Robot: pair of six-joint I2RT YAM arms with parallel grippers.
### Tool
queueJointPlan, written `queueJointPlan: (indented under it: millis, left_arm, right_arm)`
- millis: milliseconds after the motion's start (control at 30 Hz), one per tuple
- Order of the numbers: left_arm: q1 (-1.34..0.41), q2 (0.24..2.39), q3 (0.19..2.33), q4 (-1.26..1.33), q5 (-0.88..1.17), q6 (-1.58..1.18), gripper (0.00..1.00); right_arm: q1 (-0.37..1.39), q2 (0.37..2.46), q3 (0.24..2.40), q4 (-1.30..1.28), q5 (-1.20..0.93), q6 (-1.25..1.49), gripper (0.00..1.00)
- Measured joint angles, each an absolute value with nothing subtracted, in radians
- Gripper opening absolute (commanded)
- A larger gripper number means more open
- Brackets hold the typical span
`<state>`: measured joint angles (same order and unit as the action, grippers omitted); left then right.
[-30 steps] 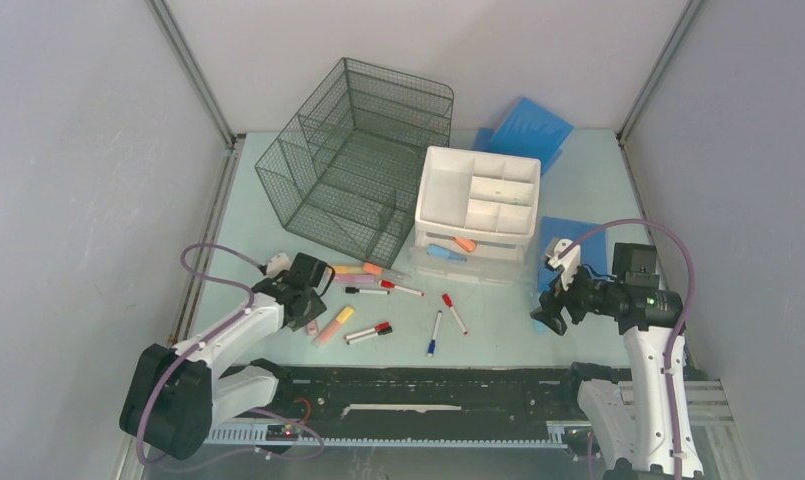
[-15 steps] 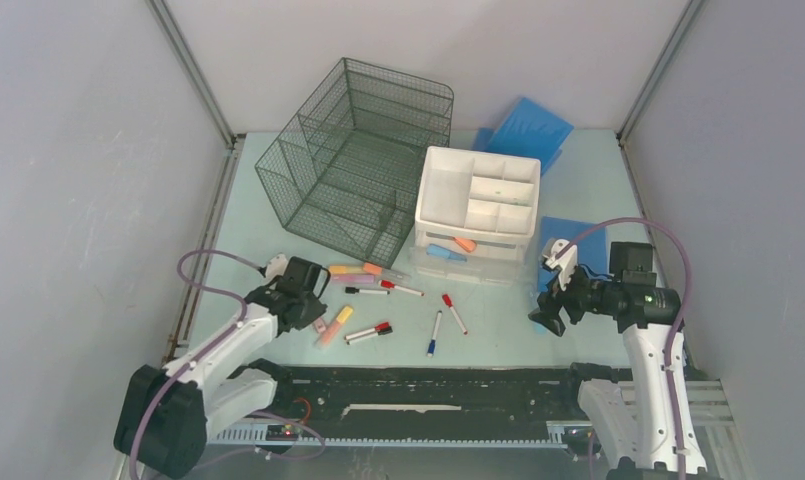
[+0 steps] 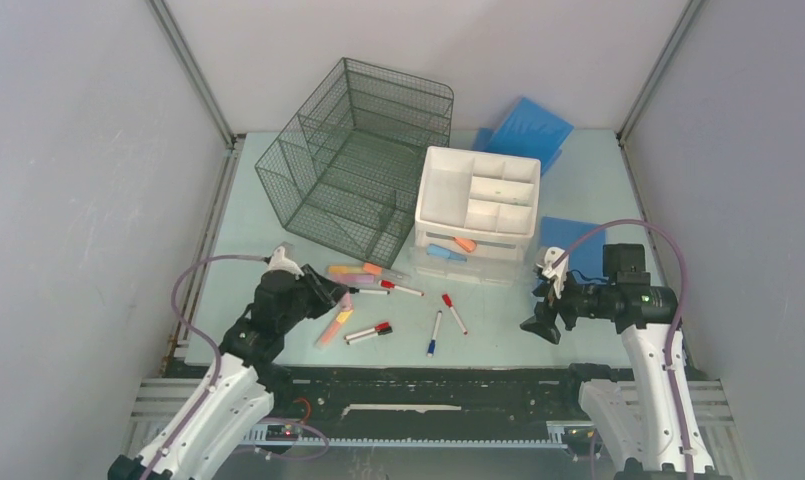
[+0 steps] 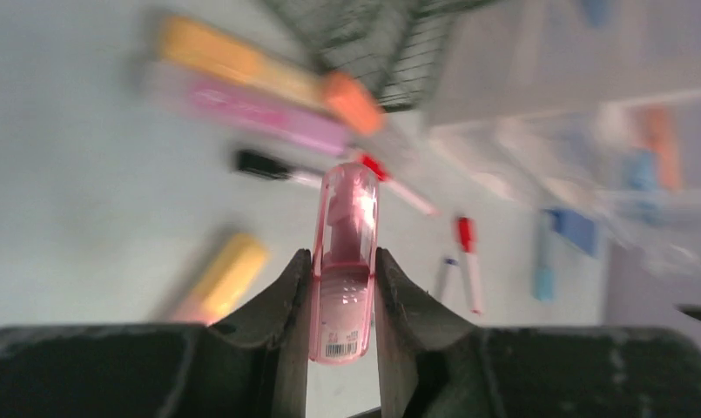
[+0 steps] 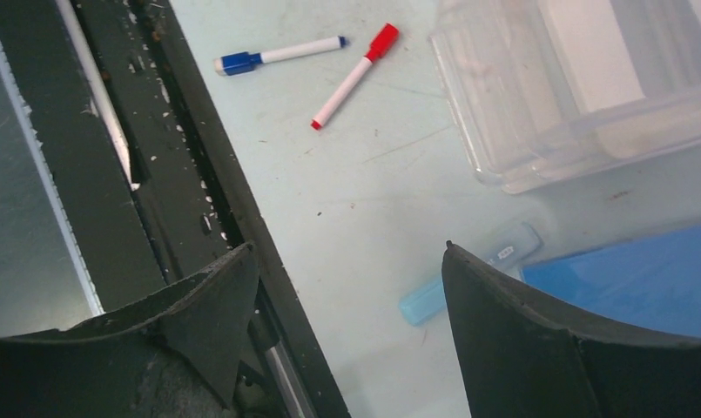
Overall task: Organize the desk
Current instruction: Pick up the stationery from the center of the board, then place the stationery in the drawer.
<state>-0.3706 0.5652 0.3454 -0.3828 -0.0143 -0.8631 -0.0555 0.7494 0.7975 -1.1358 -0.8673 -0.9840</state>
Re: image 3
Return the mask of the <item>light blue highlighter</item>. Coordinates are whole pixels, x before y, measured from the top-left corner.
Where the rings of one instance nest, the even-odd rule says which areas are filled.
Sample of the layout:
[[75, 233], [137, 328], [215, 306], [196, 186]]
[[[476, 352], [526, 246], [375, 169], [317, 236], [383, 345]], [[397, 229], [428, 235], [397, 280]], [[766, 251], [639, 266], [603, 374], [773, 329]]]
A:
[[461, 253], [455, 252], [449, 248], [442, 247], [436, 244], [429, 244], [426, 247], [426, 253], [429, 256], [441, 258], [448, 261], [454, 262], [466, 262], [467, 257]]

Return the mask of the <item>white plastic drawer organizer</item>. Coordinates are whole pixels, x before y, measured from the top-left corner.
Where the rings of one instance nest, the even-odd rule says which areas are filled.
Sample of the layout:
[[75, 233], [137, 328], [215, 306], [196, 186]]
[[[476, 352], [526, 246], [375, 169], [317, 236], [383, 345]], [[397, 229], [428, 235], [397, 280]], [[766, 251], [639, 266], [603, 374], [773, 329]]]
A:
[[[411, 263], [420, 274], [482, 285], [521, 280], [535, 237], [540, 194], [537, 159], [431, 146], [415, 209]], [[474, 240], [472, 253], [454, 237]], [[436, 244], [466, 262], [429, 256]]]

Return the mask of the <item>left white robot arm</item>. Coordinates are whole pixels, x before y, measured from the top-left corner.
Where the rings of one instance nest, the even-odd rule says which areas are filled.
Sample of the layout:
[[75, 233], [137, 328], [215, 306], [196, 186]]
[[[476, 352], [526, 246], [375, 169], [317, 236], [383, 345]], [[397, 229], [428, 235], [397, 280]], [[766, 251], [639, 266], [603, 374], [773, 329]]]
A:
[[308, 265], [298, 274], [265, 272], [176, 416], [135, 457], [118, 456], [108, 478], [212, 478], [255, 424], [292, 408], [292, 374], [275, 362], [286, 334], [335, 309], [348, 291]]

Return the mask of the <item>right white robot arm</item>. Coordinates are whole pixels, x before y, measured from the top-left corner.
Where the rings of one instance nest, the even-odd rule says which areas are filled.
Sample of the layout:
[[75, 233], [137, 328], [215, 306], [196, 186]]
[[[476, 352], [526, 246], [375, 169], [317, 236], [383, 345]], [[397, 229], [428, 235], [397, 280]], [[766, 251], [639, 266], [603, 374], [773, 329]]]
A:
[[538, 302], [522, 330], [558, 344], [578, 319], [611, 321], [630, 361], [637, 410], [625, 402], [610, 367], [572, 364], [559, 392], [563, 411], [588, 416], [615, 464], [618, 479], [719, 479], [700, 435], [688, 390], [683, 334], [674, 326], [675, 292], [651, 283], [640, 244], [606, 244], [603, 280], [580, 282], [569, 271], [563, 249], [542, 248], [535, 273]]

